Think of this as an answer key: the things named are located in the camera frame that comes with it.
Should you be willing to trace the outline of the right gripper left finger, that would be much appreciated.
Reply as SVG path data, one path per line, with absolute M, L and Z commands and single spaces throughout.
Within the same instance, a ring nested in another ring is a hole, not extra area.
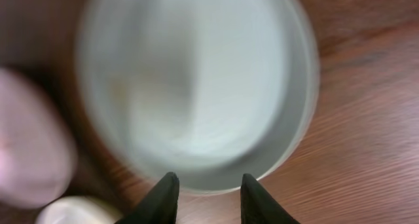
M 115 224 L 175 224 L 179 198 L 179 178 L 168 172 L 135 209 Z

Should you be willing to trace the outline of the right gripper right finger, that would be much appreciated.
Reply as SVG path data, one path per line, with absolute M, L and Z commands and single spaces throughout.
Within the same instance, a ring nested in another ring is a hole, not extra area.
M 251 174 L 242 177 L 240 201 L 241 224 L 300 224 Z

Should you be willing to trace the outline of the white plate bottom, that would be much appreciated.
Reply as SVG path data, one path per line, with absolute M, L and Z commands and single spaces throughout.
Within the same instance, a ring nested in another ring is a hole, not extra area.
M 35 224 L 114 224 L 123 214 L 92 196 L 67 196 L 46 206 Z

